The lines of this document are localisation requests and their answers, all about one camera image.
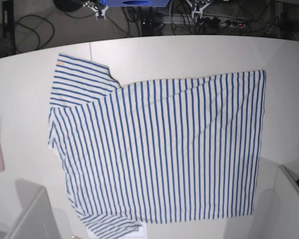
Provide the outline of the white power strip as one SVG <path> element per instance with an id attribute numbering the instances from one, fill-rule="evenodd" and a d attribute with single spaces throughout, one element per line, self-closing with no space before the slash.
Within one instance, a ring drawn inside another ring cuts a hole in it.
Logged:
<path id="1" fill-rule="evenodd" d="M 224 15 L 195 15 L 193 20 L 200 25 L 215 29 L 220 27 L 243 28 L 246 26 L 246 21 L 244 18 L 229 17 Z"/>

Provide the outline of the grey bin left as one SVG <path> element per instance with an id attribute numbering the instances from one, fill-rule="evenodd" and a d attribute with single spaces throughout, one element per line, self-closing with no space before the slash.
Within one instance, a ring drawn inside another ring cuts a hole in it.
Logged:
<path id="1" fill-rule="evenodd" d="M 0 239 L 60 239 L 46 188 L 23 179 L 15 187 L 22 211 L 11 228 L 0 223 Z"/>

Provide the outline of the grey bin right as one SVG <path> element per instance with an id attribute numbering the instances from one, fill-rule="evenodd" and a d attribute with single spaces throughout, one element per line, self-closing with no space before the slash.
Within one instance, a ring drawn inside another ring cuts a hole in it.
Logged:
<path id="1" fill-rule="evenodd" d="M 251 239 L 299 239 L 299 185 L 284 166 L 274 187 L 259 196 L 250 230 Z"/>

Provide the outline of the grey bin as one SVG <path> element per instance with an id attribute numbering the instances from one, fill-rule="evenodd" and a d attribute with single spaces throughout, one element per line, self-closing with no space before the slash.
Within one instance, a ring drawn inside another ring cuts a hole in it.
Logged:
<path id="1" fill-rule="evenodd" d="M 259 196 L 250 230 L 251 239 L 299 239 L 299 185 L 284 166 L 274 187 Z"/>
<path id="2" fill-rule="evenodd" d="M 11 228 L 0 223 L 0 239 L 60 239 L 46 188 L 23 179 L 15 187 L 22 211 Z"/>

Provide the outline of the blue box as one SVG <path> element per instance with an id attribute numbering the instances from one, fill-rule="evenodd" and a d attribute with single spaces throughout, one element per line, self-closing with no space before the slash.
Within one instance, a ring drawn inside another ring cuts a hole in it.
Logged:
<path id="1" fill-rule="evenodd" d="M 108 7 L 166 7 L 169 0 L 102 0 Z"/>

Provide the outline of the blue white striped T-shirt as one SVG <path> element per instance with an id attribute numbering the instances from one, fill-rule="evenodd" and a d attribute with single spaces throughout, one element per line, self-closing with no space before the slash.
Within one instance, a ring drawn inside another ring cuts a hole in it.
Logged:
<path id="1" fill-rule="evenodd" d="M 59 54 L 48 146 L 68 199 L 99 239 L 141 223 L 251 215 L 266 72 L 122 86 L 107 66 Z"/>

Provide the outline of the white label plate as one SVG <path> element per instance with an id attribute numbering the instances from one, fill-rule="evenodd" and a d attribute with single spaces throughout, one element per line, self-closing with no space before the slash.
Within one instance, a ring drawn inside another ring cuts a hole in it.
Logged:
<path id="1" fill-rule="evenodd" d="M 89 238 L 98 239 L 96 235 L 93 234 L 89 229 L 87 229 L 87 233 Z M 147 225 L 145 223 L 141 223 L 138 231 L 134 231 L 123 235 L 120 239 L 147 239 Z"/>

